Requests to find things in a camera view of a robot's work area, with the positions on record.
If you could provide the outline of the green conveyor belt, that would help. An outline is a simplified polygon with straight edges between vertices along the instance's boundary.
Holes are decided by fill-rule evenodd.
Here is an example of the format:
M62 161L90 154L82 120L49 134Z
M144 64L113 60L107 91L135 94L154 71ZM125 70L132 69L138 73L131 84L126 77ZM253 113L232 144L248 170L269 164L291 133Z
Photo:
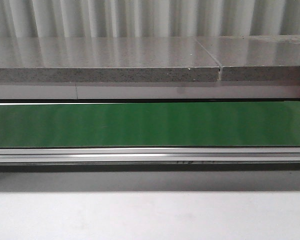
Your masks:
M0 148L300 146L300 101L0 105Z

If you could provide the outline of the grey stone ledge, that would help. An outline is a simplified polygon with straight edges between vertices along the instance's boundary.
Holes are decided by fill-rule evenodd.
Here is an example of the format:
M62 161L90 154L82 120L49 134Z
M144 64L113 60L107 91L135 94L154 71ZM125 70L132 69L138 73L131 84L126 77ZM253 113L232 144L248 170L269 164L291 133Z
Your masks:
M300 83L300 35L0 37L0 83Z

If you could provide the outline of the aluminium conveyor frame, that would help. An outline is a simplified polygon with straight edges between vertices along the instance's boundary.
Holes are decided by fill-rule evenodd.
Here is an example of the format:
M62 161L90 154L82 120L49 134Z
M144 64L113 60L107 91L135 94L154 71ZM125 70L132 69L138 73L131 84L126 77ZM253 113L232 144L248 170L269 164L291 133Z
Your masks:
M0 148L0 172L300 171L300 147Z

